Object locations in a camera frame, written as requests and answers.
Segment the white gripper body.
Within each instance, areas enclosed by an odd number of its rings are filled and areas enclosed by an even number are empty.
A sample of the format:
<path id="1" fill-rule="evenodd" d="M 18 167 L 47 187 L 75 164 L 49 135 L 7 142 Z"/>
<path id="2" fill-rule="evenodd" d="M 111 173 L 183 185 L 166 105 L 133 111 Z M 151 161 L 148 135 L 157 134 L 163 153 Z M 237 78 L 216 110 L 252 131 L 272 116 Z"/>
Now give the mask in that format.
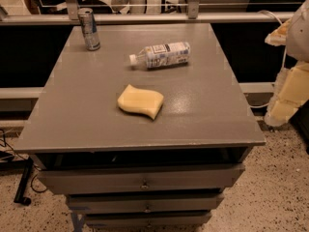
<path id="1" fill-rule="evenodd" d="M 286 47 L 289 56 L 309 62 L 309 0 L 297 9 L 291 19 Z"/>

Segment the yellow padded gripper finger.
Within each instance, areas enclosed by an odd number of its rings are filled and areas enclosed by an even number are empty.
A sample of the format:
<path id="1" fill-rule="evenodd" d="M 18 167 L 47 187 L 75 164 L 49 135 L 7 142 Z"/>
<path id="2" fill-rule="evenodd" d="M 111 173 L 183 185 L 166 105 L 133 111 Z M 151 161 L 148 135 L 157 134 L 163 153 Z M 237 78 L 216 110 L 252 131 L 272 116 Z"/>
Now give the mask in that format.
<path id="1" fill-rule="evenodd" d="M 309 63 L 297 62 L 277 75 L 265 122 L 271 127 L 286 124 L 309 101 Z"/>
<path id="2" fill-rule="evenodd" d="M 291 21 L 291 19 L 288 19 L 287 21 L 282 23 L 277 29 L 268 34 L 265 38 L 265 43 L 273 46 L 285 45 Z"/>

